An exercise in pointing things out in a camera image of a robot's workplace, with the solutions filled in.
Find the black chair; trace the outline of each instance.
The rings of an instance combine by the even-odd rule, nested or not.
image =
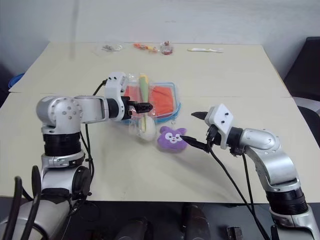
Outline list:
[[[320,102],[320,37],[307,37],[298,57],[284,79],[293,97]],[[320,117],[306,107],[298,106],[320,147]]]

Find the white wall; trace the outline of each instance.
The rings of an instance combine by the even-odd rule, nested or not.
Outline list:
[[[24,72],[49,41],[262,44],[284,77],[319,0],[0,0],[0,61]]]

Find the orange object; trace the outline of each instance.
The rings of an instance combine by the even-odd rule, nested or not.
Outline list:
[[[149,113],[150,116],[161,116],[171,114],[174,111],[174,99],[172,89],[166,86],[154,86],[150,89],[149,103],[153,105],[155,111]],[[141,102],[140,88],[138,86],[128,86],[124,93],[130,97],[131,101]]]
[[[148,45],[144,45],[144,44],[140,44],[140,43],[134,43],[133,46],[137,49],[149,50],[150,52],[153,52],[153,53],[158,52],[156,47],[152,47],[152,46],[148,46]]]

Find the purple stuffed animal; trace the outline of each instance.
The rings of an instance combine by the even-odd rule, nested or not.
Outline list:
[[[161,135],[157,139],[160,148],[164,150],[170,150],[173,152],[180,152],[187,147],[187,143],[183,141],[180,135],[184,135],[187,129],[178,128],[173,130],[168,126],[162,126],[160,128]]]

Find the floor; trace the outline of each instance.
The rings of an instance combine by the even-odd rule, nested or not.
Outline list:
[[[0,197],[0,220],[9,213],[11,198]],[[82,210],[65,223],[63,240],[113,240],[121,227],[129,219],[146,217],[153,225],[154,240],[182,240],[180,232],[180,202],[94,202],[86,204]],[[227,240],[226,227],[241,227],[244,240],[261,240],[261,235],[247,208],[217,203],[197,203],[209,222],[211,239]],[[311,203],[317,223],[320,223],[320,203]],[[268,212],[268,204],[256,205],[257,216],[270,233],[273,221]]]

